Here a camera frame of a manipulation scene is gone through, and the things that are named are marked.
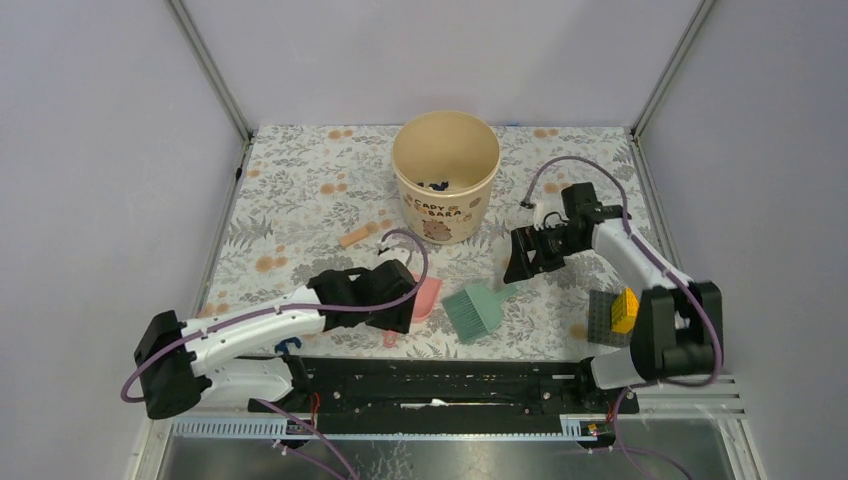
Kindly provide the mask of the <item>dark blue paper scrap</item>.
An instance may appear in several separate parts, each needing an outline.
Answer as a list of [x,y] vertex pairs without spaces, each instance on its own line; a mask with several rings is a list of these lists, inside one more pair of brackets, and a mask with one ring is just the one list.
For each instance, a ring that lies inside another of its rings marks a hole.
[[429,190],[429,191],[445,192],[449,189],[450,183],[448,181],[430,182],[430,183],[418,182],[417,186],[421,189],[425,189],[425,190]]

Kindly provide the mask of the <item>pink plastic dustpan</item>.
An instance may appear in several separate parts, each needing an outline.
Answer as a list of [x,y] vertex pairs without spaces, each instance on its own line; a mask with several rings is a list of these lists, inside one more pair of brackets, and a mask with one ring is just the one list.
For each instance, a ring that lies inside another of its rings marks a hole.
[[[423,323],[432,313],[437,300],[440,298],[440,291],[443,285],[443,280],[428,276],[423,286],[417,292],[414,302],[414,307],[411,316],[411,324]],[[386,331],[383,334],[383,345],[387,348],[393,348],[397,344],[399,333],[395,331]]]

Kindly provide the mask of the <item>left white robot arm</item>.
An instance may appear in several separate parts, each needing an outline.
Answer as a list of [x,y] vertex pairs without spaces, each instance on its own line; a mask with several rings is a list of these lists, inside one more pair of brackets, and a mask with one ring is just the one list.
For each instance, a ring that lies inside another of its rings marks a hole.
[[248,360],[246,354],[360,324],[405,333],[421,286],[400,261],[387,260],[372,269],[326,270],[254,310],[189,320],[173,310],[159,313],[133,353],[136,370],[122,399],[144,404],[153,420],[211,399],[255,398],[299,410],[309,401],[308,381],[281,359]]

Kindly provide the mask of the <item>green hand brush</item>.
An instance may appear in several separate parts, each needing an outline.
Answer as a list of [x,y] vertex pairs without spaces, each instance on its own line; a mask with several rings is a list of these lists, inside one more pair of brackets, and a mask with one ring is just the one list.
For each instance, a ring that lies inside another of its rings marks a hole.
[[502,304],[519,288],[515,284],[492,290],[484,284],[469,284],[442,300],[443,309],[462,344],[472,344],[491,334],[504,318]]

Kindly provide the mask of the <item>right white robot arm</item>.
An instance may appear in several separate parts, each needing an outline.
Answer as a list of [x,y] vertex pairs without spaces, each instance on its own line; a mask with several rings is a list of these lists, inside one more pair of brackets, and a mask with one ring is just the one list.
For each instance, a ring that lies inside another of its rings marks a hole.
[[589,375],[573,386],[575,402],[597,412],[613,389],[670,380],[688,386],[690,376],[711,383],[723,364],[722,296],[710,282],[696,282],[662,258],[630,225],[625,204],[603,205],[590,183],[561,193],[565,220],[511,231],[507,284],[556,271],[567,257],[593,251],[638,297],[628,346],[589,359]]

